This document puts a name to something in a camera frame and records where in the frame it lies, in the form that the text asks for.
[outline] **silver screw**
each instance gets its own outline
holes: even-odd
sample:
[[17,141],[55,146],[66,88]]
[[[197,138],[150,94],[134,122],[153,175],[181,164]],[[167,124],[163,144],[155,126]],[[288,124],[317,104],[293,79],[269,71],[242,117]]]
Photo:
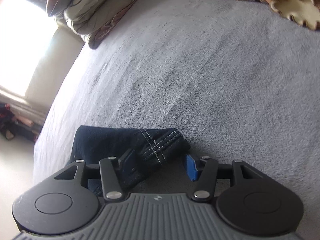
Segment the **silver screw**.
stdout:
[[110,191],[106,194],[106,197],[109,199],[118,199],[122,197],[122,193],[119,191]]
[[198,190],[193,194],[196,198],[204,199],[210,197],[210,193],[206,190]]

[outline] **mattress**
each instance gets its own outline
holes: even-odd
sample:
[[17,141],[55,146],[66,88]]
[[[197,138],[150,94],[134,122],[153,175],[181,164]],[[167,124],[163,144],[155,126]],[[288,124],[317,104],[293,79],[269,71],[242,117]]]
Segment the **mattress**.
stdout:
[[[318,239],[319,47],[319,32],[264,4],[138,0],[65,78],[35,145],[34,182],[66,164],[80,125],[176,127],[197,155],[243,159],[296,192],[298,232]],[[135,190],[192,186],[177,161]]]

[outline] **wall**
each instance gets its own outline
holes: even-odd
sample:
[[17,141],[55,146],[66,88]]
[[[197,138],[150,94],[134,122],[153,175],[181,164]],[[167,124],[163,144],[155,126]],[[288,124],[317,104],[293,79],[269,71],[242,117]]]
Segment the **wall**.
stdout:
[[39,61],[26,91],[26,100],[49,110],[83,45],[79,36],[60,26],[53,35],[46,54]]
[[32,187],[34,143],[23,137],[7,141],[0,135],[0,239],[19,233],[12,217],[13,201]]

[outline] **floor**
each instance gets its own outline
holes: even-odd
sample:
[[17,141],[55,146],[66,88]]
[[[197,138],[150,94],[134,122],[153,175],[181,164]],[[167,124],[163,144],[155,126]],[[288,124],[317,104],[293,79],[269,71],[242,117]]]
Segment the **floor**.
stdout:
[[0,239],[19,230],[11,214],[13,201],[32,186],[34,144],[22,137],[7,141],[0,135]]

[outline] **bright window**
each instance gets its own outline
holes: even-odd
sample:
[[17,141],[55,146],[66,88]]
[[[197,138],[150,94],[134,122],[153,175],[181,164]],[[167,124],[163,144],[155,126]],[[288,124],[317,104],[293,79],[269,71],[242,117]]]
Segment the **bright window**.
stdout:
[[57,28],[53,19],[26,0],[4,0],[0,4],[1,86],[25,96]]

